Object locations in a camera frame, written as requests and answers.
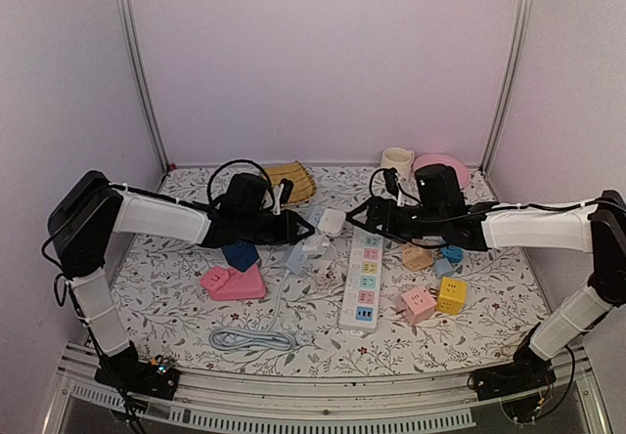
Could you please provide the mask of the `grey-blue small power strip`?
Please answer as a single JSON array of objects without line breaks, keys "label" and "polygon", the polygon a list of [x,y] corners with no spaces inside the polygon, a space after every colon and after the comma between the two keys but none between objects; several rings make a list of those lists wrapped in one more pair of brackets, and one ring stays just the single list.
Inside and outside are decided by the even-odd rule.
[{"label": "grey-blue small power strip", "polygon": [[298,275],[309,259],[323,256],[330,245],[329,239],[318,229],[325,210],[326,208],[321,205],[313,205],[309,208],[306,220],[314,227],[314,234],[288,249],[284,265],[290,274]]}]

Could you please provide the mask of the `dark blue cube adapter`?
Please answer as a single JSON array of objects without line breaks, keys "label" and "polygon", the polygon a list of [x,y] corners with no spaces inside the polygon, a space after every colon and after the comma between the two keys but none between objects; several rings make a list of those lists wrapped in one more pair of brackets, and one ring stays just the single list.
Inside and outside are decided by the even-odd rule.
[{"label": "dark blue cube adapter", "polygon": [[221,251],[227,264],[241,273],[256,265],[260,259],[256,246],[246,241],[224,245]]}]

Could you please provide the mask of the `beige cube socket adapter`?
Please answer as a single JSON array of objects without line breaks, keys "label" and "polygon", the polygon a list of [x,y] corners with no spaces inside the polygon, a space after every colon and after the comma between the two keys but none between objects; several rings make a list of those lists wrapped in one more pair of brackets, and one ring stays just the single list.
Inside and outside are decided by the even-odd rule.
[{"label": "beige cube socket adapter", "polygon": [[429,250],[409,243],[402,245],[402,264],[408,270],[417,272],[431,267],[433,262]]}]

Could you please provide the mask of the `light blue plug adapter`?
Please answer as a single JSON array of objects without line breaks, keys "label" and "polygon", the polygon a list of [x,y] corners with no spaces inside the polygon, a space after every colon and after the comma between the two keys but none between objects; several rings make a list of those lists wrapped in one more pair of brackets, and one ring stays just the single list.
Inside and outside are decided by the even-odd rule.
[{"label": "light blue plug adapter", "polygon": [[455,273],[455,268],[447,258],[440,258],[433,262],[433,272],[439,279],[450,278]]}]

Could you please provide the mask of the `pink triangular power strip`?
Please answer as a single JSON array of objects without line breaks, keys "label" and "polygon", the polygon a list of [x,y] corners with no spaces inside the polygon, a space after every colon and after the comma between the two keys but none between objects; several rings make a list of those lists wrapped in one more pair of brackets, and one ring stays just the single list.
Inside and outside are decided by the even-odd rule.
[{"label": "pink triangular power strip", "polygon": [[257,265],[252,265],[245,272],[213,267],[200,279],[200,285],[213,301],[259,299],[266,295]]}]

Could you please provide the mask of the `white power strip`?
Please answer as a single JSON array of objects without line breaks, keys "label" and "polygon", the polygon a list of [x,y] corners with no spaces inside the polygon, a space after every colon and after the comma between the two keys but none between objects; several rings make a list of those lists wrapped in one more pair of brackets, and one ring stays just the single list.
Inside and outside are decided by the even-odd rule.
[{"label": "white power strip", "polygon": [[338,327],[354,336],[378,328],[383,237],[354,228]]}]

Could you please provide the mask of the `bright blue plug adapter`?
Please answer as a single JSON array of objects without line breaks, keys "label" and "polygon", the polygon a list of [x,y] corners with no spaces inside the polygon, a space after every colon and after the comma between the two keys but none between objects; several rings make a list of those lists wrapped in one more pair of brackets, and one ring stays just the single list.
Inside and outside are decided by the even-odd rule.
[{"label": "bright blue plug adapter", "polygon": [[448,245],[441,249],[442,257],[447,259],[451,264],[461,263],[464,259],[464,251],[454,245]]}]

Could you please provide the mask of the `pink cube socket adapter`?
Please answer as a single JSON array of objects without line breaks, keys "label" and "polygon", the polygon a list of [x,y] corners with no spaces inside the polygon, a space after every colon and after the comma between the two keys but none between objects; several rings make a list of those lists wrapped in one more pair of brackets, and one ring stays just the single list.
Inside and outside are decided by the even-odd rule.
[{"label": "pink cube socket adapter", "polygon": [[419,286],[398,296],[395,311],[409,326],[416,326],[434,314],[436,305],[430,291],[425,286]]}]

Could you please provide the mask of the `yellow cube socket adapter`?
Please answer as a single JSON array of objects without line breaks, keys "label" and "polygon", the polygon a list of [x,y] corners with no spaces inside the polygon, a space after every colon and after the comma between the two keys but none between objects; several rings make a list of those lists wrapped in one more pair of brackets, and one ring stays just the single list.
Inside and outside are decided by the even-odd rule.
[{"label": "yellow cube socket adapter", "polygon": [[444,277],[436,298],[436,311],[458,315],[464,308],[468,285],[464,281]]}]

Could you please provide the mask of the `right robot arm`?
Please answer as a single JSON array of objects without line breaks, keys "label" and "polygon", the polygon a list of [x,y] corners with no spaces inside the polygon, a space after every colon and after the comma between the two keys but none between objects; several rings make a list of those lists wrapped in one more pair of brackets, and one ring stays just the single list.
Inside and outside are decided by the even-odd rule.
[{"label": "right robot arm", "polygon": [[373,195],[347,220],[398,243],[438,238],[466,251],[521,248],[562,301],[524,337],[506,382],[525,391],[543,363],[625,303],[625,201],[613,190],[561,204],[477,202],[429,194],[418,205]]}]

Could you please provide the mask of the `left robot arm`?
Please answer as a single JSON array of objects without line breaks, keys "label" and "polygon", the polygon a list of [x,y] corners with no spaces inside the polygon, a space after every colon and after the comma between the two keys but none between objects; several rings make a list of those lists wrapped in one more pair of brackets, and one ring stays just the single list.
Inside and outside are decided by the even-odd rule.
[{"label": "left robot arm", "polygon": [[269,178],[234,175],[226,191],[206,202],[187,201],[116,184],[87,172],[50,213],[41,252],[69,285],[77,316],[109,358],[109,375],[125,389],[145,381],[145,368],[128,353],[131,340],[115,308],[107,268],[110,245],[124,236],[156,237],[218,249],[238,241],[296,245],[314,226],[284,208]]}]

